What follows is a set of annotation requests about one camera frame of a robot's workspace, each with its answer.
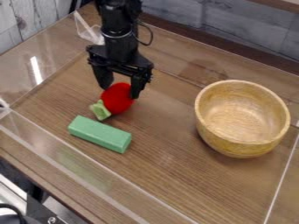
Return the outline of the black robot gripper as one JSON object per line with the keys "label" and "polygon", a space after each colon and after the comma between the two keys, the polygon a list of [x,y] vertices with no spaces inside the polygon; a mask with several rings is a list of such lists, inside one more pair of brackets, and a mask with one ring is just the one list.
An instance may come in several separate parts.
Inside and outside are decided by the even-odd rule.
{"label": "black robot gripper", "polygon": [[97,84],[108,89],[115,78],[113,72],[131,77],[131,98],[137,99],[145,84],[152,79],[153,62],[140,52],[135,52],[128,60],[116,60],[107,56],[103,45],[88,45],[88,63],[91,64]]}

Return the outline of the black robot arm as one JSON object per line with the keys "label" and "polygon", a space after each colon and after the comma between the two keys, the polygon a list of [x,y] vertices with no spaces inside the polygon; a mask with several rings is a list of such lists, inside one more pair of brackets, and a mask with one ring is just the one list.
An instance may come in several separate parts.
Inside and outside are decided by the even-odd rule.
{"label": "black robot arm", "polygon": [[152,79],[153,62],[139,52],[139,45],[149,46],[139,39],[137,26],[145,25],[139,20],[141,0],[95,0],[101,17],[100,34],[104,45],[88,45],[88,63],[103,89],[108,89],[115,80],[113,73],[131,79],[129,97],[137,99],[145,84]]}

